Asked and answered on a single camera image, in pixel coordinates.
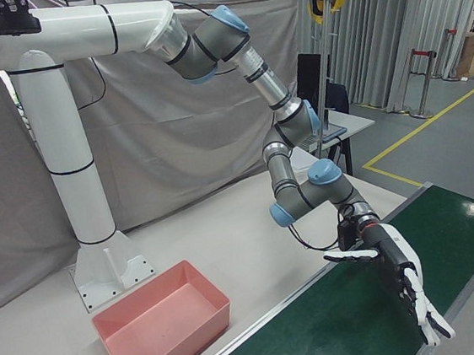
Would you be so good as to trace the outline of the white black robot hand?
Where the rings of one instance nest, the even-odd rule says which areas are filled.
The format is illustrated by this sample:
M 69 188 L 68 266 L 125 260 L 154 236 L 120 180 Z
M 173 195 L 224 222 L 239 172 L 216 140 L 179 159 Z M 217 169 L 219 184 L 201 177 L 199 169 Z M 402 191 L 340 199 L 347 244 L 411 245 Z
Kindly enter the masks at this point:
M 429 346 L 438 346 L 440 337 L 455 337 L 455 330 L 438 312 L 423 290 L 423 269 L 419 256 L 398 229 L 388 223 L 370 223 L 360 233 L 361 250 L 338 250 L 323 255 L 333 262 L 374 262 L 380 278 L 407 306 L 410 316 Z

